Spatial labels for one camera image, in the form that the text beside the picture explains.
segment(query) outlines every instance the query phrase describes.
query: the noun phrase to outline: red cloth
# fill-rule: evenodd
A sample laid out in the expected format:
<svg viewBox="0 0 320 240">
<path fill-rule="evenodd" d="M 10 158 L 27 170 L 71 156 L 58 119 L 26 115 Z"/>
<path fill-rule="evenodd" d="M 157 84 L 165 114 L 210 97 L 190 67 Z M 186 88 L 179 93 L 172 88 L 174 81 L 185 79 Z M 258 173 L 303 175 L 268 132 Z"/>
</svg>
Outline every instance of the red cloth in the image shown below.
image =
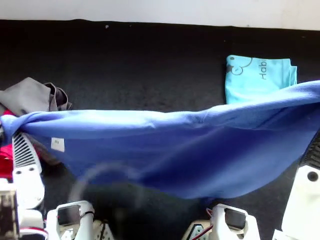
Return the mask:
<svg viewBox="0 0 320 240">
<path fill-rule="evenodd" d="M 3 115 L 14 115 L 10 110 L 4 111 Z M 12 180 L 14 170 L 14 156 L 12 144 L 0 148 L 0 178 Z"/>
</svg>

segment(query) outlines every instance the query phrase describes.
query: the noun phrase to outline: white label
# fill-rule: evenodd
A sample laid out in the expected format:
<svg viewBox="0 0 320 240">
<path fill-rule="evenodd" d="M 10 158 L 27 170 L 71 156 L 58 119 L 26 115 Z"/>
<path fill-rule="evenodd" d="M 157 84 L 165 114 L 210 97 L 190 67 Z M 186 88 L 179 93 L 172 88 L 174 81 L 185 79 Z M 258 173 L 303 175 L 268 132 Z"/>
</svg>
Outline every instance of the white label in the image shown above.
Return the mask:
<svg viewBox="0 0 320 240">
<path fill-rule="evenodd" d="M 63 138 L 51 138 L 51 149 L 65 152 L 65 140 Z"/>
</svg>

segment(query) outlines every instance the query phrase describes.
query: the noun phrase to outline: red wire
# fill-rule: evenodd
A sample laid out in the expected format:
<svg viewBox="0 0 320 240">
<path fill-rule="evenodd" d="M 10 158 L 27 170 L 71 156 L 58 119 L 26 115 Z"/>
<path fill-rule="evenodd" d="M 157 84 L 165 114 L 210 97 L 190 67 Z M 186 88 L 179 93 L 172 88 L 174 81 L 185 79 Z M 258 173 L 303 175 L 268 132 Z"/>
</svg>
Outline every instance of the red wire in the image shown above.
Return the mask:
<svg viewBox="0 0 320 240">
<path fill-rule="evenodd" d="M 209 232 L 212 229 L 212 225 L 210 225 L 209 227 L 207 227 L 206 229 L 204 229 L 200 234 L 198 234 L 197 236 L 195 236 L 194 238 L 192 238 L 191 240 L 197 240 L 198 238 L 200 238 L 201 236 L 205 235 L 207 232 Z"/>
<path fill-rule="evenodd" d="M 44 230 L 43 228 L 38 228 L 38 227 L 34 227 L 34 226 L 31 226 L 31 227 L 22 227 L 20 228 L 21 230 L 37 230 L 37 231 L 41 231 L 45 234 L 48 234 L 48 232 L 46 230 Z"/>
<path fill-rule="evenodd" d="M 210 216 L 210 218 L 211 218 L 211 216 L 212 216 L 212 210 L 210 209 L 210 208 L 206 208 L 205 209 L 206 210 L 206 213 Z"/>
</svg>

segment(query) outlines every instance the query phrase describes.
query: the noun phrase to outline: black mat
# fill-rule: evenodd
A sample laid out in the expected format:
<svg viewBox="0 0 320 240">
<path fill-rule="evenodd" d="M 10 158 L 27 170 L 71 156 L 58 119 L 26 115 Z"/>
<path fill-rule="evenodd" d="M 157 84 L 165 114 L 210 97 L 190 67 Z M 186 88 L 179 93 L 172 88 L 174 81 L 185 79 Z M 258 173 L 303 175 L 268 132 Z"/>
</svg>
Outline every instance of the black mat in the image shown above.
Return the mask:
<svg viewBox="0 0 320 240">
<path fill-rule="evenodd" d="M 224 103 L 230 54 L 291 58 L 298 81 L 320 78 L 320 32 L 89 21 L 0 21 L 0 88 L 26 77 L 63 88 L 74 109 L 202 110 Z M 225 201 L 256 216 L 262 240 L 281 226 L 296 164 L 276 181 Z M 46 167 L 45 205 L 65 203 L 74 182 L 63 166 Z M 89 186 L 84 198 L 108 219 L 117 239 L 179 240 L 207 218 L 204 202 L 137 186 Z"/>
</svg>

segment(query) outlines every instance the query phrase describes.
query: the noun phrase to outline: blue cloth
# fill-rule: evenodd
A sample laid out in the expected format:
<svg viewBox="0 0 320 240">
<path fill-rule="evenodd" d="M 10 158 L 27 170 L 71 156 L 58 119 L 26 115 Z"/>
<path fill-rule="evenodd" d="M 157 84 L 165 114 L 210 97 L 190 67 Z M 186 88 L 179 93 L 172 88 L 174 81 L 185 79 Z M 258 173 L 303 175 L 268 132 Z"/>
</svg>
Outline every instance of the blue cloth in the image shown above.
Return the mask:
<svg viewBox="0 0 320 240">
<path fill-rule="evenodd" d="M 0 120 L 7 140 L 18 129 L 31 134 L 77 177 L 104 171 L 91 183 L 129 180 L 182 198 L 233 198 L 303 154 L 320 126 L 320 81 L 198 112 L 75 110 Z M 51 137 L 64 139 L 64 152 L 51 149 Z"/>
<path fill-rule="evenodd" d="M 262 59 L 230 55 L 226 58 L 227 104 L 258 100 L 297 84 L 297 67 L 290 59 Z"/>
</svg>

